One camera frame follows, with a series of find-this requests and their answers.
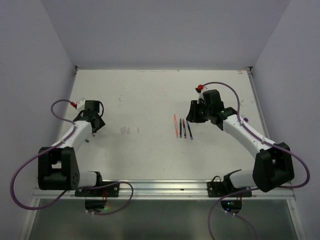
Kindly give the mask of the green pen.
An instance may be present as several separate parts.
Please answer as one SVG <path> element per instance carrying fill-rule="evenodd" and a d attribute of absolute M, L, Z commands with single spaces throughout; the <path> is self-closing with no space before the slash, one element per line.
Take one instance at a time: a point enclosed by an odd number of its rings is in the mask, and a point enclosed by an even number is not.
<path fill-rule="evenodd" d="M 182 119 L 179 119 L 179 138 L 182 138 Z"/>

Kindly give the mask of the orange pen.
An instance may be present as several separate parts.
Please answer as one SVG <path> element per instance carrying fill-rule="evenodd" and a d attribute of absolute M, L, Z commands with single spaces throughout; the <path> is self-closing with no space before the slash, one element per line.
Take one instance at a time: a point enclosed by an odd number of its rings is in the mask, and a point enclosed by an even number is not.
<path fill-rule="evenodd" d="M 177 117 L 175 114 L 173 115 L 173 120 L 174 120 L 175 135 L 176 135 L 176 138 L 178 139 L 179 138 L 179 131 L 178 131 Z"/>

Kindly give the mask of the red pen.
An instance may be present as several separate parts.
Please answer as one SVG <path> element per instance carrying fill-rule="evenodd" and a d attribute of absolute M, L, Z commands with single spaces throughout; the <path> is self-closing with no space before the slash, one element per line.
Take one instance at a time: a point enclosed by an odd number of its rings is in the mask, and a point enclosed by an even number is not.
<path fill-rule="evenodd" d="M 187 139 L 186 124 L 184 119 L 182 119 L 182 129 L 183 129 L 183 137 Z"/>

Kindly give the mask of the blue pen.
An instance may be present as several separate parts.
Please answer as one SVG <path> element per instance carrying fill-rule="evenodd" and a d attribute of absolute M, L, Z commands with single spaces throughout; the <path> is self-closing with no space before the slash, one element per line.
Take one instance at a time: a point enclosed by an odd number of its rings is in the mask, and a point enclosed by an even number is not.
<path fill-rule="evenodd" d="M 194 138 L 193 138 L 193 135 L 192 135 L 190 123 L 189 123 L 189 121 L 186 121 L 186 123 L 187 123 L 187 129 L 188 129 L 188 132 L 189 132 L 190 139 L 193 140 Z"/>

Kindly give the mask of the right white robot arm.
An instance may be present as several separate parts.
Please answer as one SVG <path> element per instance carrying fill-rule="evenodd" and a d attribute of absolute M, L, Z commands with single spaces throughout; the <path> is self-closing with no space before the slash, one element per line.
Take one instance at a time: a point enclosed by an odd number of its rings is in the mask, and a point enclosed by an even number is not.
<path fill-rule="evenodd" d="M 264 143 L 264 136 L 238 117 L 234 108 L 224 106 L 218 90 L 206 90 L 201 85 L 195 90 L 199 97 L 191 101 L 187 121 L 209 121 L 235 138 L 254 158 L 252 169 L 235 170 L 223 177 L 222 189 L 227 196 L 235 196 L 247 187 L 268 192 L 294 179 L 293 161 L 287 144 Z"/>

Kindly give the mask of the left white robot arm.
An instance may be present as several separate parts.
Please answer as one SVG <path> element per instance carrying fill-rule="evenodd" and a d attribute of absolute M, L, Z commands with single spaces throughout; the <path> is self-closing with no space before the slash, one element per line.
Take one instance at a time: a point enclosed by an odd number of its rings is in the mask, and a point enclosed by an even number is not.
<path fill-rule="evenodd" d="M 45 153 L 38 157 L 38 187 L 41 190 L 63 191 L 86 188 L 87 192 L 96 197 L 104 190 L 104 184 L 99 181 L 100 173 L 80 172 L 76 152 L 105 126 L 102 119 L 104 107 L 98 100 L 81 100 L 71 105 L 79 110 L 72 121 L 73 127 L 61 140 L 39 150 Z"/>

